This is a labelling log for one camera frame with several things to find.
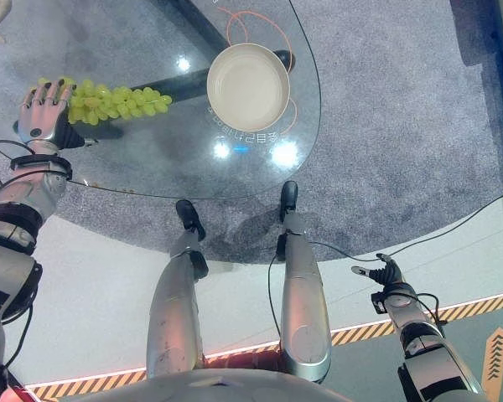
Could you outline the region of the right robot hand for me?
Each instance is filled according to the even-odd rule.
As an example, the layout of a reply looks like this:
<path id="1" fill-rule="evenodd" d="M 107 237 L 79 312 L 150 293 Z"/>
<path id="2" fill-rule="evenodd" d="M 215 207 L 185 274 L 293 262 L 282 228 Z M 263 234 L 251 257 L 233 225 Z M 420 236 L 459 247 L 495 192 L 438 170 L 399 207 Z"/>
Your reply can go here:
<path id="1" fill-rule="evenodd" d="M 369 270 L 361 266 L 352 266 L 350 269 L 356 275 L 370 278 L 375 283 L 382 286 L 389 286 L 404 282 L 399 266 L 389 255 L 377 253 L 376 258 L 385 263 L 383 268 Z"/>

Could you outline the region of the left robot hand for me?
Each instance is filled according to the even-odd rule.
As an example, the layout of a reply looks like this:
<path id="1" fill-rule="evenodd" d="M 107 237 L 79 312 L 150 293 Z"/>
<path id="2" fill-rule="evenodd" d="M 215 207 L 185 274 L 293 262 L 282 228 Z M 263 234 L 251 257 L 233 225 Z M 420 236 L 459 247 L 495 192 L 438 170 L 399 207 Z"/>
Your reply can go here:
<path id="1" fill-rule="evenodd" d="M 24 97 L 13 130 L 37 154 L 54 155 L 86 145 L 69 122 L 69 100 L 75 85 L 63 79 L 44 82 Z"/>

